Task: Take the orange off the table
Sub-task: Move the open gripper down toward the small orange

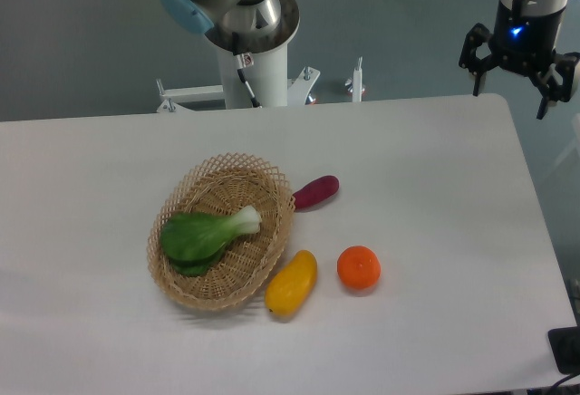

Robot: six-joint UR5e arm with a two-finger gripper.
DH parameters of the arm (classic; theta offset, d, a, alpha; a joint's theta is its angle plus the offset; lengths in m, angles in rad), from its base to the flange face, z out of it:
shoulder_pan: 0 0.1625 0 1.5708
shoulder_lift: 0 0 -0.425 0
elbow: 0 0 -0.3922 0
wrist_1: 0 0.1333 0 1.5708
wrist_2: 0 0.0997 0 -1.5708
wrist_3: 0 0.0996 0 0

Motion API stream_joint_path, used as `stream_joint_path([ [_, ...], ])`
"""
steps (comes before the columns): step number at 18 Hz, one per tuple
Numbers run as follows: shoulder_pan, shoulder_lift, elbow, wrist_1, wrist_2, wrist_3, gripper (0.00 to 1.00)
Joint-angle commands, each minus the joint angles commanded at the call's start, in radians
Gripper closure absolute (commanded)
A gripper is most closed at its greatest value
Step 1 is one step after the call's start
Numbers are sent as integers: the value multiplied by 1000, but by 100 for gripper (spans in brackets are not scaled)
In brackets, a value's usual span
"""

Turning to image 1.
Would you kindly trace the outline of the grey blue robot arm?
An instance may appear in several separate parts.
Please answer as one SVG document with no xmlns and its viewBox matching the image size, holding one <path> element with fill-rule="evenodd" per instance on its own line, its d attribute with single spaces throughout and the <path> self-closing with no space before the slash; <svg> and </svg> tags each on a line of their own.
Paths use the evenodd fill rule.
<svg viewBox="0 0 580 395">
<path fill-rule="evenodd" d="M 222 95 L 229 109 L 303 106 L 309 103 L 319 72 L 305 68 L 287 77 L 287 46 L 299 25 L 295 0 L 160 0 L 184 30 L 206 37 L 215 47 L 221 83 L 161 90 L 163 106 L 211 101 Z M 559 53 L 556 40 L 568 0 L 499 0 L 493 28 L 474 25 L 466 34 L 459 66 L 479 92 L 495 68 L 528 78 L 538 89 L 538 115 L 567 102 L 579 84 L 579 56 Z"/>
</svg>

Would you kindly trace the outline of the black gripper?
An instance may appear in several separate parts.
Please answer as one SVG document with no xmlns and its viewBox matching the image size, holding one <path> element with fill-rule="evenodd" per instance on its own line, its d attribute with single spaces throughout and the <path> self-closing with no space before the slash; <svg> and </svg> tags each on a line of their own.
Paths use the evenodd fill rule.
<svg viewBox="0 0 580 395">
<path fill-rule="evenodd" d="M 579 86 L 579 53 L 555 51 L 564 11 L 514 18 L 511 9 L 499 2 L 493 35 L 477 23 L 467 32 L 461 49 L 459 67 L 473 78 L 472 95 L 479 96 L 496 61 L 508 72 L 532 73 L 531 82 L 541 95 L 538 120 L 544 119 L 551 106 L 569 102 Z M 478 49 L 489 41 L 491 54 L 479 58 Z"/>
</svg>

